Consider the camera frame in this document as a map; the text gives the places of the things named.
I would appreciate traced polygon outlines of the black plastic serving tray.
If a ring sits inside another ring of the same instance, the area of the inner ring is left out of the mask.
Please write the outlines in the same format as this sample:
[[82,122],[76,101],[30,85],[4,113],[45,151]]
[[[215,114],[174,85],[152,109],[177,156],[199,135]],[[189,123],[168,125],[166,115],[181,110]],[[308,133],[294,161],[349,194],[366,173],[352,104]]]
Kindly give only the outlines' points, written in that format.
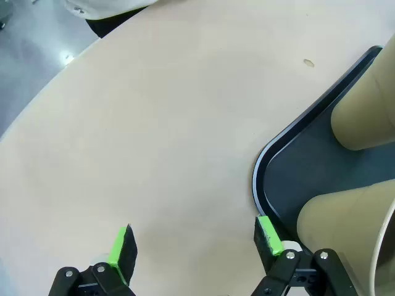
[[252,173],[252,195],[283,241],[299,242],[297,218],[316,195],[395,179],[395,142],[352,151],[331,128],[335,105],[382,51],[369,48],[307,110],[261,150]]

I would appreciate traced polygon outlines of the light grey sweater torso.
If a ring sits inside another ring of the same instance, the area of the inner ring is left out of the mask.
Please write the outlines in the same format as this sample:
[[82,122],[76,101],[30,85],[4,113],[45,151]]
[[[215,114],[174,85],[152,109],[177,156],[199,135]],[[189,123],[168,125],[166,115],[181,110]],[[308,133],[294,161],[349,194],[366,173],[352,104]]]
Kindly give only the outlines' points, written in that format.
[[101,20],[136,9],[144,8],[158,0],[62,0],[73,15],[87,20]]

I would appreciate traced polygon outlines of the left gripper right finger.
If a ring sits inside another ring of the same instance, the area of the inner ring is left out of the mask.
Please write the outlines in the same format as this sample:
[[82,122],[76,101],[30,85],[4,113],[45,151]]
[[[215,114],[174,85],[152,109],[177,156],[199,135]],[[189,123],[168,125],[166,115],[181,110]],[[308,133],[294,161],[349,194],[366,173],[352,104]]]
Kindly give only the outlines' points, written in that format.
[[287,296],[292,287],[304,288],[309,296],[358,296],[334,250],[285,249],[267,216],[256,217],[254,242],[266,275],[251,296]]

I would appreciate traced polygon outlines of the tall brown paper cup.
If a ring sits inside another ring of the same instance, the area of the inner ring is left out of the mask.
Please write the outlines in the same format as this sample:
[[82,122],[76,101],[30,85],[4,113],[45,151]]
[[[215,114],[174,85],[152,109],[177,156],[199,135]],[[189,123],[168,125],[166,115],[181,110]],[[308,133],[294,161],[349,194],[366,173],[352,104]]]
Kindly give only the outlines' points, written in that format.
[[395,142],[395,34],[336,104],[331,128],[349,150]]
[[395,296],[395,179],[314,197],[297,234],[312,252],[333,249],[359,296]]

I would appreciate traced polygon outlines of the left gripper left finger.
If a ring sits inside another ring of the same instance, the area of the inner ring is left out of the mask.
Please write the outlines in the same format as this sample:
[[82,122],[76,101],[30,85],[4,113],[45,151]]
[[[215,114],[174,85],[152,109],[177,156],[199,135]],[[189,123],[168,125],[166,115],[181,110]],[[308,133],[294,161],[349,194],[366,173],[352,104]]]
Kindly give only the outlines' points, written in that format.
[[108,259],[84,271],[58,270],[49,296],[136,296],[130,289],[138,249],[131,226],[120,228]]

